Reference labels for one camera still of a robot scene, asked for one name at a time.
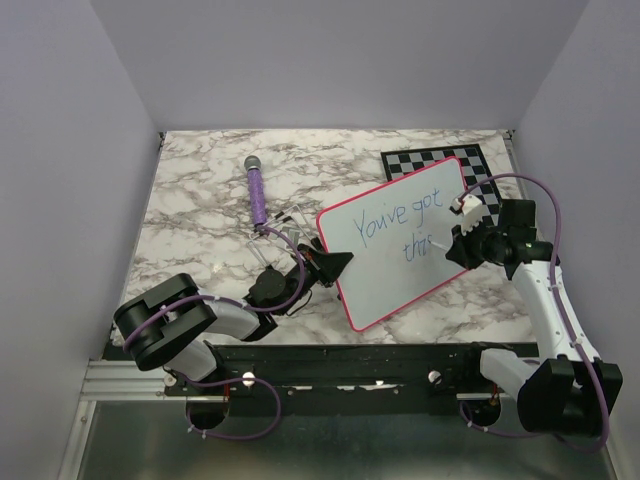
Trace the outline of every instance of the black and white checkerboard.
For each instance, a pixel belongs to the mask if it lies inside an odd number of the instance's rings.
[[[491,176],[487,161],[478,144],[383,152],[381,155],[384,171],[389,181],[452,156],[460,159],[467,186],[475,185],[480,180]],[[497,225],[502,198],[495,182],[482,185],[479,190],[474,190],[473,194],[478,196],[489,210],[489,214],[483,217],[485,223],[488,226]]]

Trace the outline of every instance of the marble surface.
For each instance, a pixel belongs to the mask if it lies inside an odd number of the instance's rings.
[[[126,288],[130,299],[179,273],[202,289],[241,298],[260,265],[246,247],[251,231],[243,160],[263,163],[267,205],[278,212],[300,204],[315,228],[323,208],[385,182],[380,152],[479,143],[492,173],[511,171],[500,132],[452,130],[238,130],[167,134]],[[504,197],[515,181],[499,183]],[[275,266],[292,261],[266,249]],[[531,341],[518,293],[493,266],[466,273],[363,333],[351,330],[337,289],[314,287],[310,304],[262,344]],[[204,334],[214,343],[234,339]]]

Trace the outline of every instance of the red-edged whiteboard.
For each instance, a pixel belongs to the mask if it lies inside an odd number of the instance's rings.
[[[430,243],[451,246],[459,221],[449,207],[465,188],[449,157],[318,214],[327,251],[354,254],[337,282],[351,328],[361,332],[465,272]]]

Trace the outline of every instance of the gray wall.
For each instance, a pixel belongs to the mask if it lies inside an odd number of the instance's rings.
[[[0,45],[0,478],[55,478],[158,141],[87,1],[5,4]]]
[[[639,25],[637,0],[591,1],[515,139],[521,170],[562,203],[567,288],[592,342],[625,375],[614,440],[631,454],[640,445]],[[549,237],[548,203],[539,219]]]
[[[586,0],[92,0],[165,129],[513,127]]]

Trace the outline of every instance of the table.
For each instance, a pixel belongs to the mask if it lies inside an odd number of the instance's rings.
[[[386,181],[380,152],[478,143],[493,174],[510,172],[495,130],[228,130],[169,132],[126,287],[126,299],[180,272],[200,287],[242,298],[261,271],[246,248],[252,229],[243,161],[263,163],[267,206],[323,208]],[[498,183],[503,197],[517,183]],[[282,268],[290,267],[286,262]],[[533,339],[524,304],[500,268],[483,265],[363,333],[351,330],[337,289],[314,287],[310,304],[260,344],[523,342]],[[237,343],[204,334],[214,344]],[[122,339],[118,334],[114,343]]]

